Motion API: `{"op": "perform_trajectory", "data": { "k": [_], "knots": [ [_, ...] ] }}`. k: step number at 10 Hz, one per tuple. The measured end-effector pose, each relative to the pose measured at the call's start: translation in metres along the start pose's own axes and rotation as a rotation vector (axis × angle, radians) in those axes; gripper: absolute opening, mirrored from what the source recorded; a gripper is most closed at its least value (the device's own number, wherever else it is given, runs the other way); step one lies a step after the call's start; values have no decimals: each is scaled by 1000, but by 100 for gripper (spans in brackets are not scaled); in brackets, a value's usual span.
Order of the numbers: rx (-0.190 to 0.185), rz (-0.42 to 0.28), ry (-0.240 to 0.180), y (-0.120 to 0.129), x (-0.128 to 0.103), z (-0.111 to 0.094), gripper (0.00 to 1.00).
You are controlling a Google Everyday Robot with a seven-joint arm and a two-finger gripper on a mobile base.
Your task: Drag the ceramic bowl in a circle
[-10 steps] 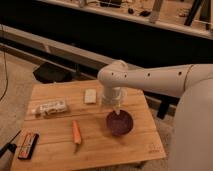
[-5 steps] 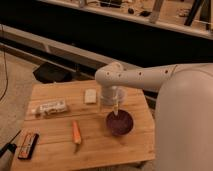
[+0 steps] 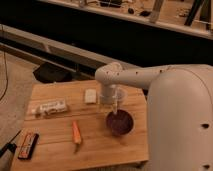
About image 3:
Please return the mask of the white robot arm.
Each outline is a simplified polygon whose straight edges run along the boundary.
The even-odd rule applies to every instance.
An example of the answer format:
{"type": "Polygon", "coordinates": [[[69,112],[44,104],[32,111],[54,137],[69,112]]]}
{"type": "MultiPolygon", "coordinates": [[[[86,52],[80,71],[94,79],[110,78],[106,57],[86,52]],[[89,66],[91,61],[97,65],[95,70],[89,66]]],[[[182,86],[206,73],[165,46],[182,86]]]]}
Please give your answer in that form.
{"type": "Polygon", "coordinates": [[[213,66],[124,69],[112,62],[95,79],[104,104],[115,100],[118,84],[148,92],[149,171],[213,171],[213,66]]]}

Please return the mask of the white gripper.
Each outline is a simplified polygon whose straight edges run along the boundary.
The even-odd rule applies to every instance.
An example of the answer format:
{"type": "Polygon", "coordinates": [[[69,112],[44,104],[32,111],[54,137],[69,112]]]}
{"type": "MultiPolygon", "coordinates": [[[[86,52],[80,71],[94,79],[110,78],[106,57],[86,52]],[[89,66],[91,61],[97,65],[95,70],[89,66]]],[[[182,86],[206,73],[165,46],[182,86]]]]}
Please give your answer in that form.
{"type": "Polygon", "coordinates": [[[101,90],[100,90],[100,103],[101,104],[107,104],[107,105],[112,105],[113,108],[113,114],[117,114],[118,111],[118,101],[116,99],[116,91],[117,91],[117,86],[112,84],[112,85],[101,85],[101,90]]]}

